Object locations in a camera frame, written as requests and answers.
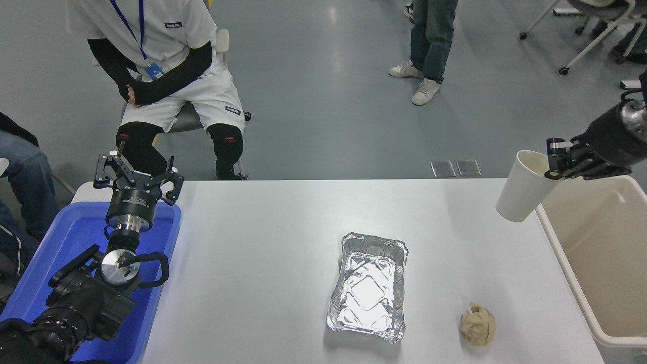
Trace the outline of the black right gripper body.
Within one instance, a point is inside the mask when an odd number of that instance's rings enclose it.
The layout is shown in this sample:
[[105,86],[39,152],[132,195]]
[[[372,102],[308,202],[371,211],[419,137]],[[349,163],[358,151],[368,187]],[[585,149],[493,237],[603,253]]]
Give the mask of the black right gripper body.
[[618,103],[597,117],[580,138],[608,163],[631,166],[634,164],[634,156],[629,152],[632,140],[622,122],[622,106]]

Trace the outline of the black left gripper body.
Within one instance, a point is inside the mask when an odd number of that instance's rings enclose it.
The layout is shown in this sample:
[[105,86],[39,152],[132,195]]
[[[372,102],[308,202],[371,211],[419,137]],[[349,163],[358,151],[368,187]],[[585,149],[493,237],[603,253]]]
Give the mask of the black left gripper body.
[[107,209],[106,220],[132,215],[143,220],[154,220],[157,199],[153,194],[137,189],[114,191]]

